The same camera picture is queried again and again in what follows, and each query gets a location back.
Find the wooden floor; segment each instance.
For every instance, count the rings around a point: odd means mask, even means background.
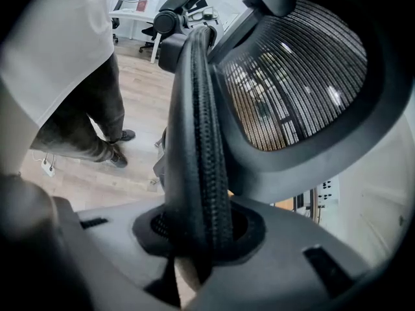
[[[41,161],[33,160],[32,150],[29,150],[21,167],[25,180],[35,182],[50,195],[67,198],[76,211],[163,194],[160,184],[154,184],[152,167],[158,158],[154,143],[167,125],[173,75],[162,71],[157,64],[149,63],[151,50],[139,54],[140,44],[121,40],[116,47],[125,106],[124,128],[137,133],[134,140],[121,145],[128,166],[120,169],[107,162],[92,163],[55,156],[56,174],[50,178],[42,170]],[[34,151],[33,156],[41,159],[45,154]]]

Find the leg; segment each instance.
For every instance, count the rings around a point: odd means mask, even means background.
[[[160,44],[161,34],[157,33],[156,40],[154,41],[153,53],[151,54],[150,63],[154,64],[156,61],[158,45]]]
[[[123,135],[124,104],[118,75],[117,58],[112,54],[70,94],[74,104],[99,125],[111,143]]]
[[[113,157],[113,146],[100,139],[89,117],[66,98],[40,128],[31,148],[95,162]]]
[[[136,27],[136,21],[133,19],[132,24],[131,24],[131,28],[130,28],[130,39],[132,39],[132,36],[134,35],[135,27]]]

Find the hole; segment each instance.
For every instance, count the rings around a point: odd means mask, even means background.
[[[240,239],[248,229],[248,219],[238,211],[232,210],[233,240]]]
[[[314,268],[331,298],[340,295],[353,285],[349,275],[320,246],[306,249],[303,254]]]
[[[98,225],[106,224],[108,222],[108,219],[105,218],[94,218],[86,221],[81,221],[80,225],[83,229],[92,228]]]
[[[167,224],[165,222],[164,213],[161,213],[153,218],[150,222],[150,226],[153,232],[164,239],[169,240],[169,229],[167,228]]]

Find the chair backrest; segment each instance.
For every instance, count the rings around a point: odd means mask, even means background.
[[[114,10],[120,10],[121,5],[123,4],[124,0],[118,0],[117,4],[115,5]],[[116,29],[119,27],[119,18],[113,18],[112,19],[112,29]]]

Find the white desk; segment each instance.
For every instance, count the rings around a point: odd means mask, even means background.
[[[157,13],[153,12],[137,12],[132,9],[120,9],[114,10],[110,12],[111,18],[119,18],[119,19],[132,19],[134,22],[131,25],[130,30],[130,39],[132,39],[132,35],[134,33],[134,29],[136,27],[136,21],[140,22],[149,22],[153,23],[154,18],[156,17]],[[156,61],[157,49],[160,44],[161,34],[157,33],[156,40],[154,41],[154,48],[151,54],[151,61],[150,63],[154,63]]]

